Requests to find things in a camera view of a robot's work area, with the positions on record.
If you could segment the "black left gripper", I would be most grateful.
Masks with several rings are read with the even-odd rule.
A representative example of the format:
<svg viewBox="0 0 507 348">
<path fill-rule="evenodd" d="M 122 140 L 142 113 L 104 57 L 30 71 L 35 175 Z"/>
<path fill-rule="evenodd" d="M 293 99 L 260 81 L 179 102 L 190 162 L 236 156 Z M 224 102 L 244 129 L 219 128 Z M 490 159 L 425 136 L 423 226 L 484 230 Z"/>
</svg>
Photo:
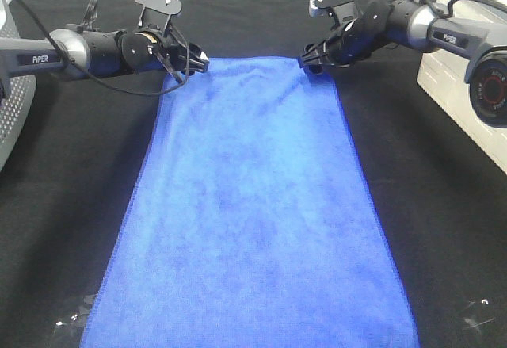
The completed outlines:
<svg viewBox="0 0 507 348">
<path fill-rule="evenodd" d="M 209 61 L 197 44 L 188 43 L 172 26 L 169 33 L 150 28 L 125 33 L 118 38 L 124 63 L 135 73 L 166 70 L 170 74 L 193 75 L 208 71 Z"/>
</svg>

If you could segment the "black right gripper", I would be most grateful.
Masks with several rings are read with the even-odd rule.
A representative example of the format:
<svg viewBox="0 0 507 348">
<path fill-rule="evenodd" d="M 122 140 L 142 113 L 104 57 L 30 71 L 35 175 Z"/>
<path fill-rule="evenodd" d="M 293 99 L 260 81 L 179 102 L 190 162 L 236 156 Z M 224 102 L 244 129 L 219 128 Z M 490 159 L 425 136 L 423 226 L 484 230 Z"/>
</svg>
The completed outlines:
<svg viewBox="0 0 507 348">
<path fill-rule="evenodd" d="M 375 22 L 357 18 L 336 28 L 320 43 L 306 45 L 297 62 L 307 74 L 320 75 L 324 67 L 348 67 L 367 59 L 374 41 Z"/>
</svg>

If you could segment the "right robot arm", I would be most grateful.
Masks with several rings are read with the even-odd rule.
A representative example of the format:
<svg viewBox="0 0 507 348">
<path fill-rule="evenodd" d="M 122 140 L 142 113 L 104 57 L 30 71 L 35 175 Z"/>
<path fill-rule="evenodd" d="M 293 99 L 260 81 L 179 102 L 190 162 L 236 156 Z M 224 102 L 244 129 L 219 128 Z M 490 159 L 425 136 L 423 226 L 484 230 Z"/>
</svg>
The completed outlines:
<svg viewBox="0 0 507 348">
<path fill-rule="evenodd" d="M 304 48 L 299 66 L 318 75 L 327 67 L 350 67 L 388 44 L 422 53 L 445 50 L 468 62 L 463 80 L 478 118 L 505 128 L 506 26 L 456 17 L 459 1 L 506 11 L 498 0 L 449 0 L 447 5 L 436 0 L 369 0 L 364 9 L 357 0 L 309 0 L 311 17 L 326 15 L 334 24 L 326 38 Z"/>
</svg>

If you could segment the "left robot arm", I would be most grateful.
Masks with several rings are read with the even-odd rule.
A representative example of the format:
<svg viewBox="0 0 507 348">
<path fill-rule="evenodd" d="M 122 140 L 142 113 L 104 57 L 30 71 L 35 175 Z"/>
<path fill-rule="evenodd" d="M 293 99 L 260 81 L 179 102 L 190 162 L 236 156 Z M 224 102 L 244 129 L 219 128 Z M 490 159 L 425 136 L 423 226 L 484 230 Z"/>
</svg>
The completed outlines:
<svg viewBox="0 0 507 348">
<path fill-rule="evenodd" d="M 204 73 L 209 59 L 196 44 L 185 41 L 172 23 L 181 13 L 180 0 L 134 0 L 142 12 L 137 28 L 104 33 L 94 28 L 97 0 L 89 0 L 78 25 L 68 24 L 44 40 L 1 40 L 1 98 L 11 95 L 10 80 L 40 72 L 56 72 L 65 80 L 103 78 L 165 70 L 182 86 L 190 75 Z"/>
</svg>

